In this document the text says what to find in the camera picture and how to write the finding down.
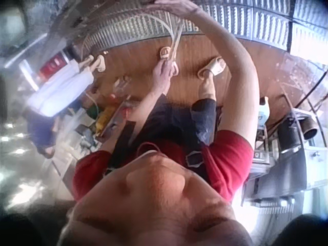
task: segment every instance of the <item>wooden floor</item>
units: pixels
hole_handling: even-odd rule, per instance
[[[281,97],[281,87],[286,91],[292,104],[296,105],[303,97],[302,90],[309,91],[322,72],[316,66],[282,50],[248,40],[240,41],[250,53],[257,68],[260,95],[269,98],[270,126],[289,111],[288,105]],[[131,94],[143,98],[152,83],[152,69],[159,60],[159,49],[170,45],[171,39],[165,37],[109,49],[108,54],[104,55],[107,69],[97,75],[101,94],[107,97],[116,79],[128,75],[132,78]],[[183,36],[177,52],[180,74],[172,78],[169,100],[180,105],[191,105],[197,101],[198,86],[201,83],[196,76],[197,71],[216,56],[218,52],[204,35]],[[228,68],[215,77],[218,105],[223,105],[230,77]]]

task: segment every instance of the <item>yellow object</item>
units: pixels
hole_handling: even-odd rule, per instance
[[[114,106],[108,106],[101,113],[99,119],[96,122],[96,135],[98,136],[103,132],[109,121],[111,120],[116,108]]]

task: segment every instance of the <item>red t-shirt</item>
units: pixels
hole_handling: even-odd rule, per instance
[[[154,144],[167,157],[186,166],[186,154],[181,146],[160,139]],[[253,154],[251,145],[243,137],[231,131],[219,131],[210,146],[202,147],[210,185],[227,201],[232,200],[235,192],[246,180],[251,169]],[[132,155],[127,163],[135,157]],[[80,200],[103,178],[110,158],[109,152],[97,151],[77,163],[73,177],[73,195],[76,200]]]

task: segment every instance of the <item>hand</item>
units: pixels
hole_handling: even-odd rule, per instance
[[[152,92],[166,93],[171,84],[174,68],[172,61],[162,59],[153,70],[153,88]]]
[[[199,9],[196,4],[189,0],[155,0],[154,4],[148,5],[147,8],[165,10],[181,18],[187,18]]]

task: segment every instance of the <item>cable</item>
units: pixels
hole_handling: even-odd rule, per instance
[[[95,121],[97,121],[98,120],[98,118],[99,118],[99,107],[98,107],[98,104],[96,103],[96,101],[87,93],[87,92],[85,92],[85,94],[86,94],[86,96],[90,99],[90,100],[92,100],[92,102],[96,105],[96,107],[97,107],[97,117],[96,117],[96,120]]]

